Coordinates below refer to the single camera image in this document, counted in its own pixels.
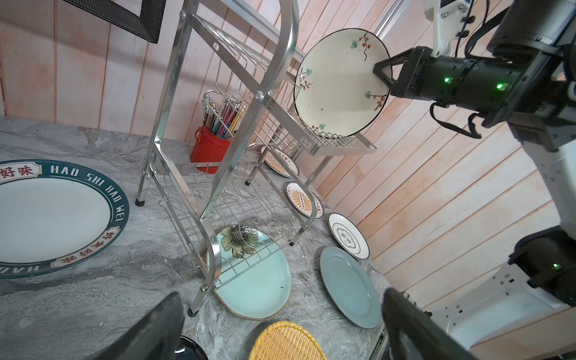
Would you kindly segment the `cream floral plate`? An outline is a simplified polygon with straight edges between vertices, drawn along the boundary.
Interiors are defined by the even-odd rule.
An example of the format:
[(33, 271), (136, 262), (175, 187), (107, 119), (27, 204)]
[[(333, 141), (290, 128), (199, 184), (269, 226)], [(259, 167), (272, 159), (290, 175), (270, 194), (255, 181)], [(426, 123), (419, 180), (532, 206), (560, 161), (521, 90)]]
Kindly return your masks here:
[(389, 87), (374, 74), (390, 58), (375, 34), (362, 28), (335, 31), (312, 47), (297, 75), (295, 111), (305, 126), (324, 137), (349, 137), (375, 121)]

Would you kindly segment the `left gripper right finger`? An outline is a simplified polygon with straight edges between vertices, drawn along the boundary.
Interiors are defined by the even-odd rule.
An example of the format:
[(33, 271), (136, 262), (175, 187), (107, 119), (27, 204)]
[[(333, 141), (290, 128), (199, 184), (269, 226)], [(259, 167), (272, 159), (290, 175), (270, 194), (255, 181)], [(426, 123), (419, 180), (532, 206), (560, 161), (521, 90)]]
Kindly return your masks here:
[(382, 316), (392, 359), (475, 358), (396, 289), (384, 292)]

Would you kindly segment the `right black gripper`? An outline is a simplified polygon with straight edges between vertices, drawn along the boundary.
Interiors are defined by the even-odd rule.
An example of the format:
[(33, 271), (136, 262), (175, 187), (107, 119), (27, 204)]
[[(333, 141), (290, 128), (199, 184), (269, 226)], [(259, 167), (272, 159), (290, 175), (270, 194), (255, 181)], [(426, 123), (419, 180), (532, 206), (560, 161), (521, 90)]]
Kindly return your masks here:
[[(464, 93), (464, 85), (477, 60), (445, 55), (433, 57), (432, 52), (426, 46), (405, 50), (376, 63), (373, 73), (397, 98), (436, 101), (476, 110), (472, 95)], [(394, 79), (392, 68), (398, 65), (401, 66), (400, 75)]]

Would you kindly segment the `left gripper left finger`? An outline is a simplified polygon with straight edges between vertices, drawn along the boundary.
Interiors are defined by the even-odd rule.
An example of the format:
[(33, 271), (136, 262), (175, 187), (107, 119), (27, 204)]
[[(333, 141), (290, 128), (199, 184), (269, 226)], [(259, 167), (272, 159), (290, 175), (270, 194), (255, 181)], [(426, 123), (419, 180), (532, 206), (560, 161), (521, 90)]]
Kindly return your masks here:
[(185, 315), (182, 298), (171, 292), (96, 359), (174, 359)]

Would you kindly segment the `dark blue glazed plate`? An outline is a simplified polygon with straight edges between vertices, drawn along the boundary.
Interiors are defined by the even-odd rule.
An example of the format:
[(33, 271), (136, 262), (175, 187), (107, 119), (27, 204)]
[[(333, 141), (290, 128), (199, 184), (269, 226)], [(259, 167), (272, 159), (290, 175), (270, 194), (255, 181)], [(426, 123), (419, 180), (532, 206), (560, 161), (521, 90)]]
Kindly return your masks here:
[(179, 344), (175, 349), (175, 360), (208, 360), (209, 357), (203, 348), (194, 340), (183, 335), (179, 338)]

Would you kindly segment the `green rim white plate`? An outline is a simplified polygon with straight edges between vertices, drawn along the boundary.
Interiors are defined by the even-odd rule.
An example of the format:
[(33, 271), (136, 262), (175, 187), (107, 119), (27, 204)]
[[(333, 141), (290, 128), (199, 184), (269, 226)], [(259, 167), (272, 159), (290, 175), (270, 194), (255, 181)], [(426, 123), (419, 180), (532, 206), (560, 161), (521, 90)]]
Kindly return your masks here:
[(129, 200), (109, 176), (60, 160), (1, 162), (1, 279), (54, 273), (106, 249)]

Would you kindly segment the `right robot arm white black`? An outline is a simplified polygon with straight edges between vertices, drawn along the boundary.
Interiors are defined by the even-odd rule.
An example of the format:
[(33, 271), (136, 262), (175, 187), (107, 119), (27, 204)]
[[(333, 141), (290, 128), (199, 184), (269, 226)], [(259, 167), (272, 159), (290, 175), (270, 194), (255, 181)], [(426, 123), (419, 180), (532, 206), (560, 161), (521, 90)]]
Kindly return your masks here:
[[(397, 98), (391, 140), (349, 213), (386, 280), (466, 349), (508, 332), (529, 358), (575, 342), (575, 146), (519, 143), (506, 124), (480, 139), (467, 109)], [(366, 181), (373, 180), (375, 189)]]

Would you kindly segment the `silver metal dish rack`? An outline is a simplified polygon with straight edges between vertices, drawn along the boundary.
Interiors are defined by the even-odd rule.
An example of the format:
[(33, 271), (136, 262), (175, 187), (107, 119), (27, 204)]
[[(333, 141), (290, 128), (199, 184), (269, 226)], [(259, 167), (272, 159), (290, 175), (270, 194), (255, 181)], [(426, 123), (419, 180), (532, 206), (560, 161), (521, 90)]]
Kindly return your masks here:
[[(264, 157), (268, 153), (273, 153), (281, 144), (282, 134), (290, 135), (297, 147), (304, 149), (310, 155), (324, 156), (324, 160), (316, 168), (316, 173), (320, 173), (334, 156), (368, 155), (376, 150), (375, 145), (360, 133), (351, 136), (335, 136), (331, 133), (311, 130), (299, 121), (296, 115), (284, 109), (276, 101), (275, 96), (281, 81), (294, 78), (287, 69), (296, 51), (299, 27), (296, 1), (280, 2), (279, 29), (266, 22), (246, 1), (225, 1), (224, 4), (255, 26), (258, 31), (272, 32), (269, 37), (277, 43), (274, 55), (272, 59), (263, 57), (199, 16), (197, 10), (200, 3), (198, 1), (184, 1), (179, 13), (160, 103), (136, 195), (136, 205), (144, 206), (150, 185), (156, 186), (166, 206), (169, 219), (191, 262), (202, 271), (204, 282), (187, 308), (189, 317), (195, 317), (198, 314), (207, 293), (218, 285), (220, 276), (225, 273), (222, 267), (224, 258), (210, 217), (216, 210), (218, 199), (225, 190), (231, 175), (236, 171), (245, 151), (253, 148), (253, 144), (249, 141), (253, 135), (257, 134), (257, 126), (265, 114), (273, 116), (278, 120), (279, 125), (270, 141), (263, 144), (265, 150), (247, 177), (246, 185), (250, 185), (255, 174), (262, 170)], [(223, 160), (214, 163), (218, 171), (214, 174), (211, 188), (202, 202), (197, 202), (178, 166), (162, 148), (165, 128), (192, 32), (196, 32), (211, 47), (214, 54), (253, 95), (244, 112), (240, 129), (235, 133)]]

